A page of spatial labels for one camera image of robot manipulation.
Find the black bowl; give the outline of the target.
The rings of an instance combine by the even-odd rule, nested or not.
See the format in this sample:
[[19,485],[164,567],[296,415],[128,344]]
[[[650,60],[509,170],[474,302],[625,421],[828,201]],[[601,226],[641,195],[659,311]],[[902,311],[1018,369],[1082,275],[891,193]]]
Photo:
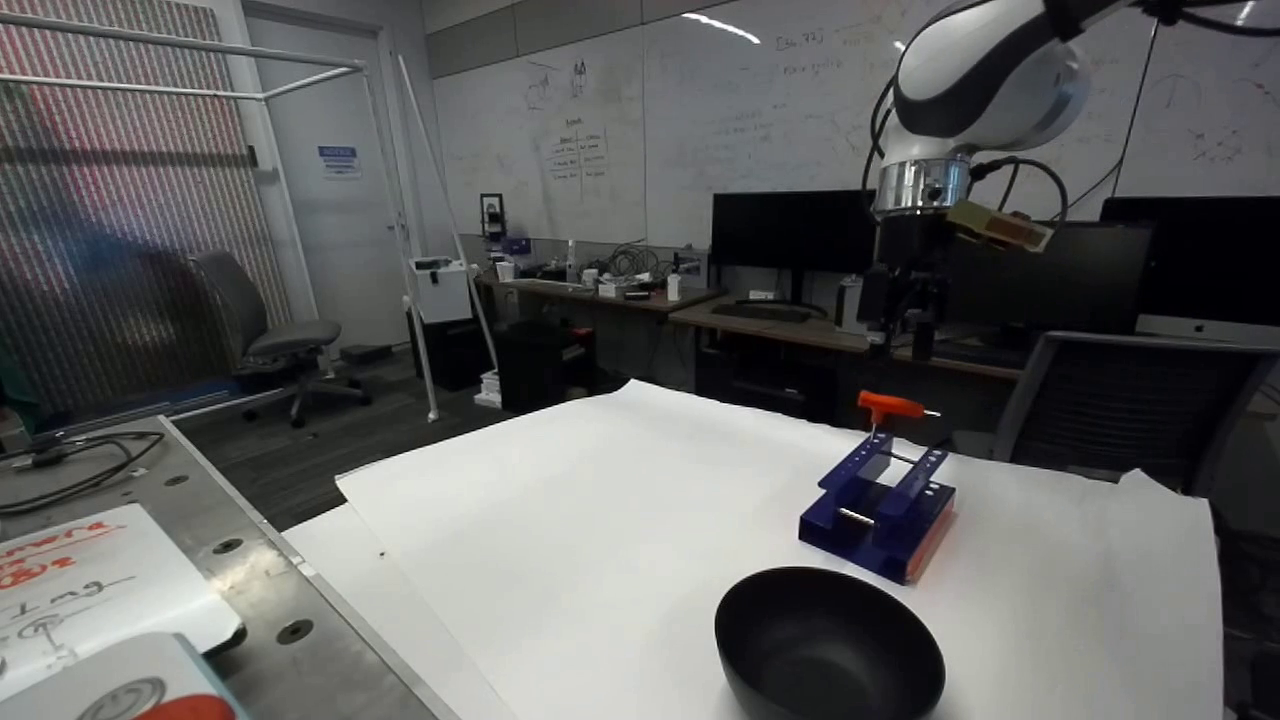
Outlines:
[[946,684],[929,628],[888,592],[820,568],[745,577],[714,638],[748,720],[925,720]]

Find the white board with red shape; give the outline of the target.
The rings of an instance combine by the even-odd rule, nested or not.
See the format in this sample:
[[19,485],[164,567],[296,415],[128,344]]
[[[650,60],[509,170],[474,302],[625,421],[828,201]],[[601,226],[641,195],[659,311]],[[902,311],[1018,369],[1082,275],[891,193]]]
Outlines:
[[252,720],[182,635],[111,644],[9,694],[0,720]]

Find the row of monitors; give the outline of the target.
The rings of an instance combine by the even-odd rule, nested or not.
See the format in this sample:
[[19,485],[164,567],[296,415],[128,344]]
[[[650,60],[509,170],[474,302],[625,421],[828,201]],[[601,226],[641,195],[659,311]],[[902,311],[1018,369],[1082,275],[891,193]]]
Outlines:
[[[861,275],[876,228],[860,191],[719,193],[719,266]],[[1041,254],[959,240],[945,320],[1029,332],[1157,334],[1280,346],[1280,196],[1111,197]]]

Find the dark grey office chair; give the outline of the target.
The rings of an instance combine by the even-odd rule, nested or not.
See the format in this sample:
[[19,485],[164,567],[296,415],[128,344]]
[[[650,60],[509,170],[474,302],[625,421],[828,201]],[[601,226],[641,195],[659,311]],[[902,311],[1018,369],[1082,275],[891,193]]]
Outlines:
[[227,322],[230,348],[246,370],[287,370],[292,405],[289,424],[308,424],[306,404],[315,395],[352,398],[360,406],[372,404],[362,380],[349,373],[324,370],[321,360],[335,346],[342,325],[328,319],[291,320],[271,324],[266,301],[248,272],[227,250],[214,249],[189,256],[216,300]]

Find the white box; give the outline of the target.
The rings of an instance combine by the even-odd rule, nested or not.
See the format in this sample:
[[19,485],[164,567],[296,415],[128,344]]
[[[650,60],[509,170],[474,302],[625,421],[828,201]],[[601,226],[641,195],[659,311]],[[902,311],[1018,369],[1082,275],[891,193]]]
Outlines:
[[415,282],[415,307],[425,324],[462,322],[474,316],[467,266],[448,256],[410,261]]

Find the whiteboard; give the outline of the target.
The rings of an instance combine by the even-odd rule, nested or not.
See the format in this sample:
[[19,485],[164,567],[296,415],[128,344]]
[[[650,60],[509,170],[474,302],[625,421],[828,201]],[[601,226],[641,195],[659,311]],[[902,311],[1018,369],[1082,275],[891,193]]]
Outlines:
[[[873,104],[952,0],[428,0],[452,211],[517,236],[705,246],[721,192],[856,190]],[[1125,9],[1078,41],[1083,113],[1032,151],[1110,195],[1280,196],[1280,38]]]

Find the wooden desk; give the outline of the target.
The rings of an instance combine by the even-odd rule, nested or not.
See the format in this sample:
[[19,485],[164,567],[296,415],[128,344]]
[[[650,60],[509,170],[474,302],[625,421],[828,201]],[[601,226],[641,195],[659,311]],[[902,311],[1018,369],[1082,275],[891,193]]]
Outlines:
[[867,354],[870,351],[870,343],[865,338],[837,331],[833,322],[826,319],[787,323],[717,314],[713,311],[714,307],[730,302],[723,290],[691,290],[684,292],[681,300],[676,302],[669,301],[664,293],[654,293],[644,300],[612,299],[602,297],[595,291],[580,286],[550,281],[503,282],[490,273],[480,275],[477,283],[493,290],[529,292],[557,301],[650,313],[662,322],[698,329],[748,334],[842,354]]

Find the blue tool holder block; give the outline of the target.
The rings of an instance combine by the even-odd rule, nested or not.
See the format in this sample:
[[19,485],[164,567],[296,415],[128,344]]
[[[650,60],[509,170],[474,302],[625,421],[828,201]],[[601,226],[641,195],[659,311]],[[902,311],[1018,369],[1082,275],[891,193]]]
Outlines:
[[915,457],[895,437],[869,434],[818,482],[820,496],[799,518],[797,538],[897,583],[918,583],[955,519],[956,489],[934,475],[943,448]]

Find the white sheet with red writing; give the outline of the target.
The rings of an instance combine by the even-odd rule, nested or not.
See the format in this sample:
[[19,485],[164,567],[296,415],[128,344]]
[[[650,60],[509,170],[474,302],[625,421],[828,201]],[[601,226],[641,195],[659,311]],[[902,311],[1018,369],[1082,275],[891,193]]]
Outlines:
[[0,700],[136,635],[207,653],[243,625],[138,503],[0,542]]

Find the large white paper sheet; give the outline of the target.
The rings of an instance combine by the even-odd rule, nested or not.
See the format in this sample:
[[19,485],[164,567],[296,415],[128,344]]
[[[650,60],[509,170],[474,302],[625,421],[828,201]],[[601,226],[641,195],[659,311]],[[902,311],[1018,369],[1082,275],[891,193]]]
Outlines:
[[1204,500],[950,457],[957,515],[901,587],[797,537],[860,441],[632,380],[338,487],[518,720],[739,720],[716,606],[781,566],[859,577],[923,620],[946,665],[932,720],[1222,720]]

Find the black cabinet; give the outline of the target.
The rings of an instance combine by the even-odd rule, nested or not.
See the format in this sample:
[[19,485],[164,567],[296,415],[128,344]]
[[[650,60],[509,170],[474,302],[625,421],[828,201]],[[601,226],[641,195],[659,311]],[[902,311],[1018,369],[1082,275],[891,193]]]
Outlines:
[[596,392],[594,329],[516,322],[502,327],[494,341],[500,404],[507,413],[535,413]]

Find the patterned glass partition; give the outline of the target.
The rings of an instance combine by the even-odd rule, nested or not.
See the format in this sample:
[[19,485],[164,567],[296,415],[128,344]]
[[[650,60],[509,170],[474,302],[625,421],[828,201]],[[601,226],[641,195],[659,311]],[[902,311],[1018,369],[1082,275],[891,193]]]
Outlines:
[[0,374],[37,413],[229,375],[198,252],[289,318],[230,90],[221,55],[0,23]]

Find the grey door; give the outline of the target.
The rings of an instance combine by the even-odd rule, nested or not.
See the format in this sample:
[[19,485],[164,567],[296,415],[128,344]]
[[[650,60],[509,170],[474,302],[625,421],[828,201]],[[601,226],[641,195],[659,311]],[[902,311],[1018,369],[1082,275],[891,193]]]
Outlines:
[[[365,64],[320,83],[320,65],[261,60],[257,68],[261,86],[275,92],[266,109],[319,315],[342,325],[340,347],[402,345],[401,186],[378,36],[265,8],[246,20],[256,46]],[[364,177],[325,179],[320,145],[355,146]]]

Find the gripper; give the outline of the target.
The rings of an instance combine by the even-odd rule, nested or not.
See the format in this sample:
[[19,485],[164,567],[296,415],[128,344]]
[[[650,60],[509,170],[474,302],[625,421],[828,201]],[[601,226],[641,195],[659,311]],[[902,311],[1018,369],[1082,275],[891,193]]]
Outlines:
[[934,354],[947,310],[946,273],[952,224],[943,213],[897,214],[881,220],[876,263],[861,278],[858,320],[867,328],[873,354],[887,354],[893,334],[895,293],[908,295],[904,320],[910,325],[914,363]]

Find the grey mesh-back chair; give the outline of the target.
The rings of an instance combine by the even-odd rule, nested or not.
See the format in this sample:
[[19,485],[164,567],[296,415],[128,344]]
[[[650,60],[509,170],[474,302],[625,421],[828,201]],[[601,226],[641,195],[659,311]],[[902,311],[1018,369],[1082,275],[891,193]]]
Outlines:
[[1140,470],[1203,496],[1280,348],[1147,336],[1041,336],[991,438],[1000,462],[1116,482]]

